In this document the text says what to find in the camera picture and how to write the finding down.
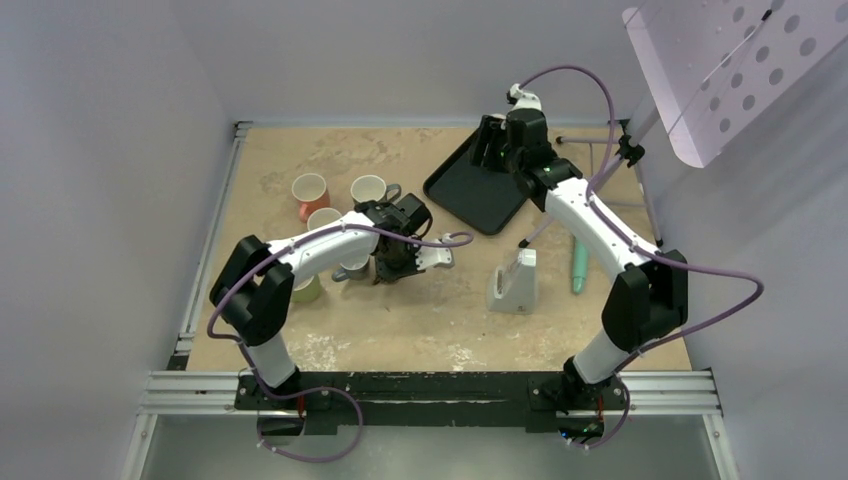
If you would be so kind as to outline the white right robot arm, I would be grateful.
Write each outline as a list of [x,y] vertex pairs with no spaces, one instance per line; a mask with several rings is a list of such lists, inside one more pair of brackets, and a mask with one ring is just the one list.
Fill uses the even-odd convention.
[[555,152],[537,109],[483,116],[471,162],[510,174],[522,196],[586,245],[611,279],[599,333],[566,361],[552,390],[555,399],[584,407],[632,354],[686,323],[686,259],[641,238],[591,192],[589,179]]

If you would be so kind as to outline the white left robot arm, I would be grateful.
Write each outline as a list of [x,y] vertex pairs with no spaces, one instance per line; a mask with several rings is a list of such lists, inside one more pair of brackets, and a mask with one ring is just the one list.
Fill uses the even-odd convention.
[[259,395],[272,408],[297,399],[300,369],[283,338],[290,305],[298,287],[345,262],[373,259],[382,283],[424,272],[426,253],[446,250],[427,242],[433,215],[408,193],[396,201],[370,200],[329,223],[282,240],[241,239],[210,290],[214,310],[207,334],[221,338],[215,326],[224,321],[234,341],[261,380]]

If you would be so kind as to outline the yellow mug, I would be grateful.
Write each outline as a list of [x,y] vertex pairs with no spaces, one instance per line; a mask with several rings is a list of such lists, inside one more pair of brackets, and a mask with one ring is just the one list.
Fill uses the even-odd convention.
[[318,231],[332,225],[343,218],[343,214],[331,207],[324,207],[315,210],[307,219],[307,230],[309,232]]

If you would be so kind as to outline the green mug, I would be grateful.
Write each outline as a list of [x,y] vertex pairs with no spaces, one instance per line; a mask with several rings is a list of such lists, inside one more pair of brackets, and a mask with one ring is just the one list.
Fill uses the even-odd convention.
[[311,303],[317,300],[323,291],[320,276],[313,275],[292,290],[291,302],[295,304]]

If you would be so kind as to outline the grey-blue ceramic mug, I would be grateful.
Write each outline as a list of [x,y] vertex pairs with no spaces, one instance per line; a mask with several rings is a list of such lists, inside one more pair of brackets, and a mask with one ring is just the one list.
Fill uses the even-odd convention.
[[389,184],[377,175],[363,175],[350,186],[350,196],[355,205],[369,201],[395,202],[402,195],[399,184]]

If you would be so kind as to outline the small blue-grey mug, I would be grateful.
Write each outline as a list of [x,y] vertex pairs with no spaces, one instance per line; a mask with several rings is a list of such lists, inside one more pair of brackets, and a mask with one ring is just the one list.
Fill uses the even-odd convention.
[[331,280],[335,283],[363,280],[368,277],[369,269],[370,261],[368,259],[362,262],[341,264],[339,268],[332,273]]

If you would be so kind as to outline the pink mug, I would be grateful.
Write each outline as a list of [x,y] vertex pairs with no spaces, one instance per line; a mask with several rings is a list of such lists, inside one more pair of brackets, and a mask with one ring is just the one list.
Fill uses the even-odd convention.
[[316,173],[305,173],[292,183],[291,192],[298,203],[298,218],[306,223],[317,210],[330,206],[326,179]]

